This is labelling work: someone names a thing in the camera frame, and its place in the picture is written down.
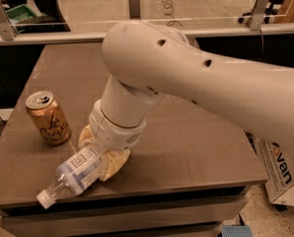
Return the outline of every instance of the table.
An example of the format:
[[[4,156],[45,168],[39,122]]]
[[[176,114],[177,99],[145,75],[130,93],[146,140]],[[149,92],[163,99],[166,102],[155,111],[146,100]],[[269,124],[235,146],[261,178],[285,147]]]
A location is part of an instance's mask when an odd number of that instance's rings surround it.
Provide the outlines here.
[[[48,210],[38,204],[55,168],[77,150],[108,78],[99,42],[44,48],[0,137],[1,227],[17,236],[216,236],[219,222],[234,218],[250,186],[267,176],[240,128],[172,96],[150,112],[114,177]],[[60,146],[44,144],[26,114],[27,96],[39,90],[54,94],[71,126]]]

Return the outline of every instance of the speckled floor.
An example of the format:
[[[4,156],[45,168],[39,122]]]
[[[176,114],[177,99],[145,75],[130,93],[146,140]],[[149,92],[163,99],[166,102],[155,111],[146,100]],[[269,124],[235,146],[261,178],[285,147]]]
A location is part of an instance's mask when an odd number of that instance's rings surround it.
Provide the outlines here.
[[[141,0],[142,19],[166,24],[161,0]],[[255,0],[173,0],[175,18],[184,27],[238,25],[237,18],[253,7]],[[115,22],[128,19],[128,0],[59,0],[72,31],[105,31]],[[294,207],[279,210],[267,199],[264,186],[252,187],[248,205],[241,211],[255,237],[294,236]],[[239,216],[224,224],[239,224]],[[13,236],[0,228],[0,236]]]

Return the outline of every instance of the cardboard box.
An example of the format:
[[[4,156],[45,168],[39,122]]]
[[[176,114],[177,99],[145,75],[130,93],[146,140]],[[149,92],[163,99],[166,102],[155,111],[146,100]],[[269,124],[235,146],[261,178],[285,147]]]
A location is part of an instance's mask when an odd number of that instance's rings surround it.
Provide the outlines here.
[[[294,156],[258,137],[253,137],[253,146],[268,175],[265,187],[269,201],[294,206]]]

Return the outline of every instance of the water bottle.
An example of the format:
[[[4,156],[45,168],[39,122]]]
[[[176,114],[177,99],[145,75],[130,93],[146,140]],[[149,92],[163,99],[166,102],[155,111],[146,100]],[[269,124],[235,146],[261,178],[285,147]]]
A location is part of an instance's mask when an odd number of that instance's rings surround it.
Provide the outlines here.
[[[49,187],[37,195],[37,200],[47,209],[59,198],[72,198],[81,194],[100,175],[105,149],[92,142],[60,164]]]

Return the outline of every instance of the bottle cap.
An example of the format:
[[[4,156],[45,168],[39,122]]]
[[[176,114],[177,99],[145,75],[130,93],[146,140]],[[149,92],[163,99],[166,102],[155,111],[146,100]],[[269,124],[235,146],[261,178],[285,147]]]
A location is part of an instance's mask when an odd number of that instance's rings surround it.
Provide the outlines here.
[[[43,190],[40,194],[38,194],[37,200],[45,209],[48,209],[51,205],[55,203],[55,200],[49,195],[47,190]]]

